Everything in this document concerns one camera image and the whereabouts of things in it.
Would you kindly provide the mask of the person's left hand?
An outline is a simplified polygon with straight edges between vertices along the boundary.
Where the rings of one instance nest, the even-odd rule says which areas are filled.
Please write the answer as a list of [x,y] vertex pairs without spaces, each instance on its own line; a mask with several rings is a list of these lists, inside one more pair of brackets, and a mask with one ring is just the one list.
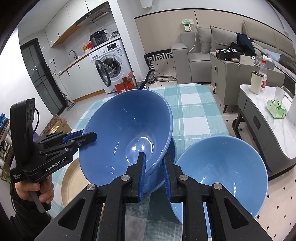
[[54,198],[54,185],[52,176],[46,177],[45,181],[40,183],[32,183],[28,180],[23,180],[15,184],[15,189],[18,196],[23,200],[33,201],[30,192],[41,192],[39,201],[49,204]]

